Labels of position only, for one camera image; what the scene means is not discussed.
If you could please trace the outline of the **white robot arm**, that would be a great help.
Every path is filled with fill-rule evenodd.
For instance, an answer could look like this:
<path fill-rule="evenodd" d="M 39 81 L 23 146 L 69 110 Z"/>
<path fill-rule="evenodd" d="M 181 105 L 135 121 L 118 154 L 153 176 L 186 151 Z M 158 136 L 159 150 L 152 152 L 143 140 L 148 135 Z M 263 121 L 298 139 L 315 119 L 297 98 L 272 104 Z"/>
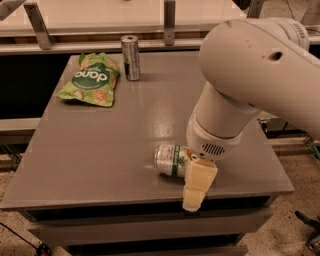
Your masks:
<path fill-rule="evenodd" d="M 218 172 L 215 162 L 231 154 L 260 112 L 320 138 L 320 62 L 309 53 L 308 33 L 299 22 L 222 22 L 204 38 L 199 64 L 206 84 L 186 132 L 197 155 L 185 174 L 182 207 L 189 212 L 201 207 Z"/>

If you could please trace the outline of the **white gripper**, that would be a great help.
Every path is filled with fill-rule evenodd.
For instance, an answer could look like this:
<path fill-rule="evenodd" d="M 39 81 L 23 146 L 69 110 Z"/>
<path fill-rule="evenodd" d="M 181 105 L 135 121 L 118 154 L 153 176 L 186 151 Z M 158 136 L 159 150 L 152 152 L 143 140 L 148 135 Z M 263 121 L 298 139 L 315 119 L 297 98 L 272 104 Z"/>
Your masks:
<path fill-rule="evenodd" d="M 188 147 L 199 157 L 209 160 L 227 158 L 239 144 L 242 134 L 233 138 L 220 138 L 205 131 L 192 114 L 187 125 Z M 200 209 L 206 193 L 215 180 L 218 167 L 213 161 L 193 160 L 187 167 L 182 207 L 188 212 Z"/>

